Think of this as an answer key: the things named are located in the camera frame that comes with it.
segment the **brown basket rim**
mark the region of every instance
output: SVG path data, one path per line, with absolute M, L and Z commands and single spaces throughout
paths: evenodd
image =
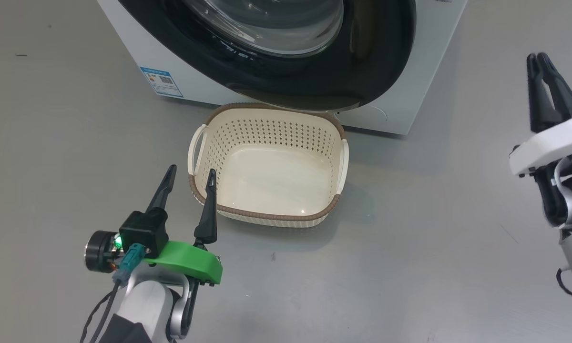
M 265 109 L 265 110 L 277 110 L 277 111 L 291 111 L 287 109 L 281 109 L 275 106 L 270 106 L 268 104 L 261 104 L 258 102 L 236 102 L 234 104 L 222 105 L 221 107 L 215 109 L 214 112 L 212 112 L 212 114 L 210 115 L 210 117 L 208 117 L 208 119 L 205 120 L 204 124 L 209 126 L 210 123 L 212 122 L 212 119 L 216 118 L 217 115 L 223 113 L 224 111 L 232 109 Z M 332 117 L 332 115 L 327 115 L 326 113 L 305 113 L 303 111 L 291 111 L 291 112 L 313 115 L 314 117 L 320 117 L 326 119 L 331 124 L 333 124 L 333 126 L 335 126 L 335 128 L 339 132 L 339 136 L 341 137 L 341 139 L 345 139 L 345 130 L 343 126 L 341 126 L 341 123 L 339 123 L 339 121 L 335 117 Z
M 221 107 L 218 107 L 212 113 L 212 115 L 210 115 L 210 117 L 208 117 L 208 119 L 205 121 L 204 124 L 209 126 L 210 123 L 212 122 L 212 119 L 216 118 L 217 115 L 219 115 L 220 113 L 223 113 L 224 111 L 231 110 L 231 109 L 269 109 L 269 110 L 278 110 L 278 111 L 291 111 L 291 110 L 281 109 L 281 108 L 275 107 L 275 106 L 269 106 L 267 104 L 260 104 L 258 102 L 238 102 L 235 104 L 227 104 L 227 105 L 223 105 Z M 339 132 L 341 139 L 345 139 L 345 130 L 343 129 L 343 126 L 341 126 L 339 121 L 337 121 L 334 117 L 327 115 L 325 113 L 305 113 L 302 111 L 293 111 L 293 112 L 306 114 L 306 115 L 313 115 L 315 117 L 320 117 L 320 118 L 328 120 L 331 124 L 333 124 L 335 126 L 335 128 Z M 199 189 L 197 189 L 197 185 L 195 184 L 195 176 L 194 175 L 191 175 L 191 174 L 188 175 L 188 184 L 191 187 L 191 191 L 193 192 L 193 195 L 195 196 L 195 198 L 197 198 L 197 200 L 199 200 L 199 202 L 201 202 L 201 204 L 205 204 L 205 197 L 203 197 L 201 195 L 201 193 L 199 192 Z M 332 211 L 332 209 L 335 208 L 335 206 L 339 202 L 339 198 L 340 198 L 340 195 L 335 194 L 335 196 L 332 198 L 330 203 L 322 211 L 320 211 L 318 213 L 310 214 L 310 215 L 279 215 L 279 214 L 259 213 L 259 212 L 245 211 L 242 209 L 230 208 L 230 207 L 223 206 L 223 205 L 218 205 L 218 210 L 223 211 L 223 212 L 227 212 L 227 213 L 236 214 L 236 215 L 242 215 L 244 217 L 252 217 L 252 218 L 258 218 L 258 219 L 264 219 L 264 220 L 281 220 L 281 221 L 286 221 L 286 222 L 308 222 L 308 221 L 320 219 L 320 218 L 324 217 L 325 215 L 328 215 L 328 213 L 330 213 L 330 211 Z

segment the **washing machine door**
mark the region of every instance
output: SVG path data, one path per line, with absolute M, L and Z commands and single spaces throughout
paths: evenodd
M 405 67 L 415 0 L 120 0 L 164 46 L 219 84 L 275 106 L 341 111 Z

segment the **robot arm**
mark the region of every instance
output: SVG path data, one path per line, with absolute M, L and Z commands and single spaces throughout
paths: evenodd
M 561 234 L 560 245 L 572 271 L 572 91 L 545 53 L 528 56 L 530 127 L 536 133 L 509 155 L 511 172 L 532 176 L 541 191 L 547 221 Z M 552 103 L 543 82 L 548 85 Z
M 101 343 L 170 343 L 188 334 L 199 286 L 219 284 L 223 267 L 206 244 L 216 241 L 216 171 L 210 170 L 206 200 L 195 242 L 170 241 L 165 204 L 173 188 L 175 165 L 159 185 L 145 213 L 134 211 L 119 232 L 95 232 L 85 247 L 87 269 L 112 273 L 114 290 L 92 337 L 95 343 L 118 287 L 127 287 Z M 182 294 L 168 286 L 179 287 Z M 85 325 L 81 343 L 86 335 Z

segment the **washing machine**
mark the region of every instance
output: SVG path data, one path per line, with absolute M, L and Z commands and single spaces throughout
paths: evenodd
M 407 134 L 466 0 L 98 0 L 157 95 Z

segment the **blue connector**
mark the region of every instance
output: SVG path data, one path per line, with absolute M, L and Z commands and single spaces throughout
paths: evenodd
M 127 286 L 127 282 L 129 281 L 129 276 L 132 275 L 133 270 L 135 267 L 138 267 L 142 259 L 144 258 L 145 253 L 144 245 L 139 243 L 131 244 L 125 256 L 123 256 L 123 260 L 119 263 L 119 269 L 112 275 L 112 281 L 114 283 L 119 282 L 121 287 Z

